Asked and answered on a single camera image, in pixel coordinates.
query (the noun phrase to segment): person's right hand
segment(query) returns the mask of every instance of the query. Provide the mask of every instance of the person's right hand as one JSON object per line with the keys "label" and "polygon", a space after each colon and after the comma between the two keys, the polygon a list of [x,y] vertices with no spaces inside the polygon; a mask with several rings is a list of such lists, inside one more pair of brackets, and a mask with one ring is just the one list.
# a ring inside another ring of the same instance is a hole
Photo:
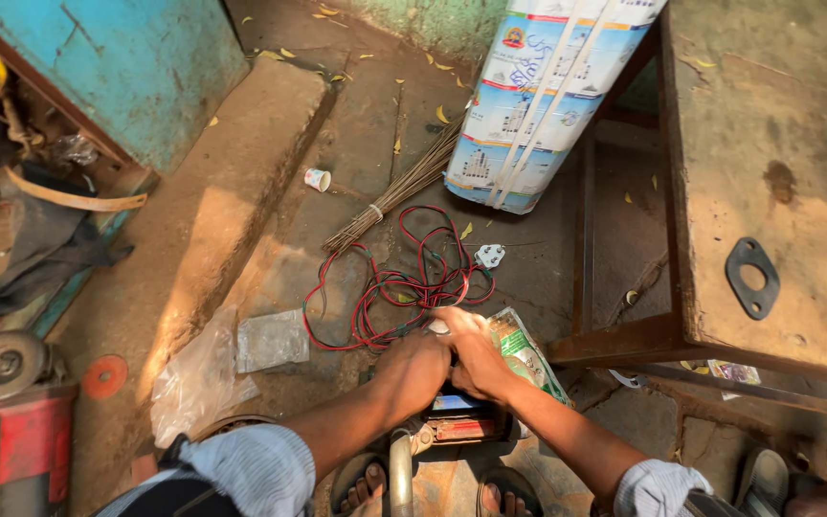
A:
{"label": "person's right hand", "polygon": [[451,376],[454,387],[475,398],[508,406],[512,383],[523,379],[506,366],[493,345],[487,320],[457,307],[434,309],[432,316],[448,326],[449,335],[440,339],[458,354]]}

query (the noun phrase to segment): orange disc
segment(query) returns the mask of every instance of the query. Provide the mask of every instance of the orange disc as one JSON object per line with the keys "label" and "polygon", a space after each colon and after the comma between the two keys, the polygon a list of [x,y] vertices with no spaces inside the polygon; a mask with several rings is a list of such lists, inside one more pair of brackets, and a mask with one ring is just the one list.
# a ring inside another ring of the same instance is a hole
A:
{"label": "orange disc", "polygon": [[126,382],[126,361],[119,355],[102,355],[85,370],[82,376],[82,391],[99,400],[117,393]]}

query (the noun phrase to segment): white electrical plug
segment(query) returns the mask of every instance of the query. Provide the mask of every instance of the white electrical plug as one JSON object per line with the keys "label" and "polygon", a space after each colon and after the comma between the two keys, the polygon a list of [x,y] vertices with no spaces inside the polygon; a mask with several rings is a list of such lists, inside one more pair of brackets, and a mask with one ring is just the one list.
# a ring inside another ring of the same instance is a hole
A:
{"label": "white electrical plug", "polygon": [[481,247],[474,252],[474,259],[477,261],[477,264],[490,269],[499,266],[505,254],[506,249],[501,244],[482,244]]}

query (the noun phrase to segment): bundle of sticks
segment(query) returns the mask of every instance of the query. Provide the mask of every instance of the bundle of sticks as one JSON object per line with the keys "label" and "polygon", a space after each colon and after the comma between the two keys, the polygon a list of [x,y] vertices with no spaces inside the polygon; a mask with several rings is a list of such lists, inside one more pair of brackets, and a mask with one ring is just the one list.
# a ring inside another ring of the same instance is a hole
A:
{"label": "bundle of sticks", "polygon": [[385,193],[354,217],[348,225],[324,241],[324,251],[343,252],[394,207],[418,193],[423,187],[442,178],[442,171],[446,169],[448,160],[452,158],[452,151],[455,150],[455,142],[458,141],[463,121],[462,115],[446,124],[433,145],[413,167],[391,182]]}

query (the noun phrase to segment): rusty strap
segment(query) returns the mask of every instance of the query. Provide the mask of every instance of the rusty strap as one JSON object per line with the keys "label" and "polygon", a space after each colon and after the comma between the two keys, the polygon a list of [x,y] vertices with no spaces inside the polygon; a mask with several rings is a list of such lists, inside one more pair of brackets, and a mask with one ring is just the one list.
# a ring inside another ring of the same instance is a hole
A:
{"label": "rusty strap", "polygon": [[145,204],[145,200],[148,198],[148,194],[113,199],[76,196],[75,194],[67,194],[65,192],[47,189],[46,187],[41,187],[37,183],[31,183],[30,181],[18,176],[15,171],[9,167],[6,167],[6,172],[8,173],[8,178],[15,183],[20,191],[41,200],[80,210],[89,210],[91,212],[117,212],[120,210],[128,210],[130,208],[139,208]]}

